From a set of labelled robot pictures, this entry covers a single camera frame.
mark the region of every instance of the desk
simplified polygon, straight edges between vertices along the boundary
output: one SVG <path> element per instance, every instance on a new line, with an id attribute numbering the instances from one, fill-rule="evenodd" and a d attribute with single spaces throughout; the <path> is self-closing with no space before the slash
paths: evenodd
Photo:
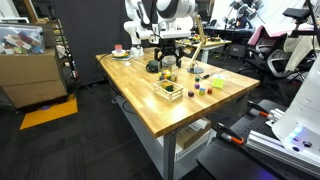
<path id="1" fill-rule="evenodd" d="M 283 111 L 286 110 L 285 107 L 268 100 L 263 100 L 260 105 L 267 111 L 275 108 L 279 108 Z M 258 116 L 258 111 L 252 110 L 251 112 L 254 112 L 253 114 Z M 261 119 L 260 117 L 262 116 L 258 116 L 254 119 L 243 117 L 235 123 L 231 129 L 236 133 L 241 134 L 245 139 L 250 132 L 250 129 L 257 131 L 255 126 L 259 127 L 259 131 L 265 131 L 266 134 L 272 134 L 271 128 L 264 124 L 266 118 L 263 117 Z M 241 148 L 236 147 L 235 144 L 226 143 L 220 139 L 216 139 L 212 144 L 203 149 L 203 151 L 199 153 L 197 161 L 218 180 L 316 179 L 311 175 L 290 167 L 276 159 L 254 150 L 244 151 Z"/>
<path id="2" fill-rule="evenodd" d="M 224 88 L 213 89 L 212 95 L 200 96 L 194 89 L 196 75 L 187 72 L 191 59 L 183 57 L 177 81 L 184 87 L 183 98 L 169 103 L 153 93 L 153 84 L 157 82 L 158 75 L 145 70 L 147 62 L 153 59 L 154 49 L 145 49 L 144 53 L 144 56 L 126 62 L 112 60 L 112 56 L 108 55 L 102 58 L 100 63 L 108 74 L 109 82 L 112 81 L 125 98 L 115 97 L 120 107 L 123 108 L 122 103 L 127 100 L 127 105 L 136 112 L 130 114 L 124 111 L 124 114 L 160 174 L 164 179 L 179 179 L 197 166 L 195 159 L 199 152 L 194 150 L 180 161 L 174 162 L 176 134 L 179 129 L 232 100 L 239 104 L 238 111 L 234 111 L 234 117 L 238 117 L 241 107 L 246 103 L 248 92 L 257 87 L 259 81 L 224 71 L 223 74 L 228 78 Z M 199 66 L 208 73 L 221 70 L 201 62 Z M 200 84 L 210 87 L 211 81 L 212 77 L 201 80 Z M 196 92 L 195 97 L 188 97 L 189 90 Z M 163 136 L 164 147 L 156 140 L 160 136 Z"/>
<path id="3" fill-rule="evenodd" d="M 182 42 L 182 41 L 176 41 L 178 44 L 184 44 L 189 47 L 198 48 L 199 44 L 191 44 L 190 42 Z M 208 63 L 208 55 L 209 50 L 216 49 L 219 47 L 224 46 L 225 44 L 231 44 L 231 41 L 221 41 L 221 42 L 212 42 L 207 41 L 204 47 L 202 48 L 202 57 L 201 62 Z"/>

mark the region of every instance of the cardboard box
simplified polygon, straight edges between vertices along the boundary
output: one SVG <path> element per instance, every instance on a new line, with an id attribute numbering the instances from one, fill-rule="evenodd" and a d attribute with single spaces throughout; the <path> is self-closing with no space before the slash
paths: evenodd
<path id="1" fill-rule="evenodd" d="M 203 134 L 211 129 L 211 121 L 202 118 L 198 121 L 186 126 L 177 134 L 177 144 L 186 149 L 196 142 Z"/>
<path id="2" fill-rule="evenodd" d="M 0 86 L 16 108 L 67 95 L 55 49 L 36 55 L 0 55 Z"/>
<path id="3" fill-rule="evenodd" d="M 204 147 L 206 146 L 206 143 L 209 140 L 210 131 L 207 131 L 204 133 L 198 140 L 196 140 L 191 146 L 189 146 L 186 149 L 182 149 L 178 144 L 176 144 L 176 150 L 175 150 L 175 156 L 174 156 L 174 162 L 179 161 L 184 156 L 192 152 L 194 149 L 198 147 Z M 163 136 L 157 138 L 158 142 L 163 146 Z"/>

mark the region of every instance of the black chair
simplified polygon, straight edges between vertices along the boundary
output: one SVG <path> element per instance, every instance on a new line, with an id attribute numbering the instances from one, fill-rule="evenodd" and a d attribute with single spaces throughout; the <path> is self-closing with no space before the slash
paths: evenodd
<path id="1" fill-rule="evenodd" d="M 289 105 L 288 97 L 280 80 L 286 79 L 293 73 L 297 73 L 296 77 L 303 78 L 299 66 L 304 66 L 303 71 L 308 71 L 312 62 L 302 61 L 296 71 L 286 71 L 285 67 L 292 54 L 283 50 L 286 38 L 287 34 L 280 37 L 270 37 L 266 30 L 262 29 L 257 43 L 254 46 L 247 46 L 247 50 L 252 53 L 253 59 L 245 58 L 244 62 L 247 65 L 239 69 L 238 73 L 241 74 L 247 70 L 254 71 L 256 78 L 260 80 L 260 86 L 270 90 L 272 98 L 278 97 L 277 90 L 279 90 L 284 105 Z"/>

